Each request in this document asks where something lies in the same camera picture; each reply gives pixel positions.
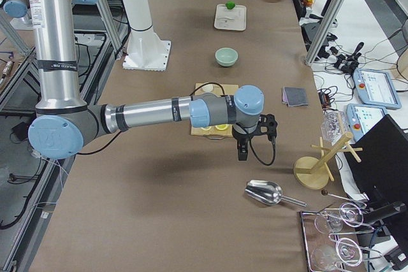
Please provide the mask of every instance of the metal pole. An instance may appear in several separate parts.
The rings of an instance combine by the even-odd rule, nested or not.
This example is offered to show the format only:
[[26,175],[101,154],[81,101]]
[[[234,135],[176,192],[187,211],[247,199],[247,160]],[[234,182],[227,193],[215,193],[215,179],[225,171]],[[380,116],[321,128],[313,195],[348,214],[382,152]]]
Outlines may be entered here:
[[31,49],[24,43],[23,39],[20,35],[18,35],[17,31],[10,25],[7,19],[4,17],[4,13],[1,10],[0,13],[0,30],[4,33],[4,35],[14,44],[17,48],[17,51],[24,55],[25,57],[29,55]]
[[115,49],[115,53],[120,51],[122,43],[120,42],[120,38],[118,32],[116,30],[115,24],[113,23],[112,13],[110,13],[108,1],[106,0],[98,0],[96,6],[99,9],[99,13],[101,14],[102,21],[105,25],[106,31],[108,32],[108,37],[112,42],[113,49]]
[[305,58],[305,63],[306,65],[311,66],[314,62],[314,59],[317,56],[317,53],[319,52],[321,45],[323,44],[323,41],[325,37],[327,36],[327,33],[329,31],[329,27],[335,20],[335,17],[337,13],[339,12],[344,0],[332,0],[326,14],[324,15],[324,19],[321,21],[321,25],[319,27],[319,30],[317,30],[316,36],[313,39],[313,42],[309,48],[309,51],[307,52],[306,58]]

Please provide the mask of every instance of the green object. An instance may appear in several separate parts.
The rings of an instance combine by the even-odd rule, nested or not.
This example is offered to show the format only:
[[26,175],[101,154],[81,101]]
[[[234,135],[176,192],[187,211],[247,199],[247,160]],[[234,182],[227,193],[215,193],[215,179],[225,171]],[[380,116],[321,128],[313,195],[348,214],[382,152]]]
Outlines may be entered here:
[[232,10],[233,8],[235,8],[235,3],[233,1],[228,1],[225,6],[227,7],[227,9]]
[[232,48],[221,48],[215,52],[217,63],[224,67],[230,67],[238,60],[238,52]]

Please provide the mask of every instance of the round wooden base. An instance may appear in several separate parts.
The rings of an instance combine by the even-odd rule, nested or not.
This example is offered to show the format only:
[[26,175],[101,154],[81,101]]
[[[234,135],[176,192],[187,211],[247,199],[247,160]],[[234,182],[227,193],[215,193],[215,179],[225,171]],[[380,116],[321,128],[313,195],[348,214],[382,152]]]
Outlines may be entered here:
[[317,169],[314,173],[301,172],[305,172],[303,169],[312,169],[318,161],[319,160],[314,157],[305,156],[299,158],[293,166],[293,173],[299,183],[314,190],[322,189],[329,182],[329,175],[324,166]]

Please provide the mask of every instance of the scoop handle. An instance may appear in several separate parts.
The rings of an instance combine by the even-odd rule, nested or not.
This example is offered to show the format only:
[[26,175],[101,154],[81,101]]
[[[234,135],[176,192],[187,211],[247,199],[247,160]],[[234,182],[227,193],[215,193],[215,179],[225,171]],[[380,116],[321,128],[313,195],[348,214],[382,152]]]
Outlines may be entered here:
[[289,202],[289,203],[293,203],[293,204],[296,204],[296,205],[299,205],[299,206],[302,206],[302,207],[307,206],[307,204],[305,202],[293,199],[292,197],[282,196],[280,200],[285,201],[285,202]]

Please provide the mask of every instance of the black monitor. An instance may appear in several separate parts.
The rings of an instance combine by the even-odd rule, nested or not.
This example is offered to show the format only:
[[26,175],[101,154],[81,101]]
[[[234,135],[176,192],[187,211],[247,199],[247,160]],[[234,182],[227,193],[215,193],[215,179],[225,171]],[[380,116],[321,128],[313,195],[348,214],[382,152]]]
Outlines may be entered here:
[[[408,205],[408,137],[390,115],[385,115],[354,147],[361,162],[347,153],[346,159],[360,192],[369,204],[381,207],[401,201]],[[408,213],[384,219],[401,251],[408,254]]]

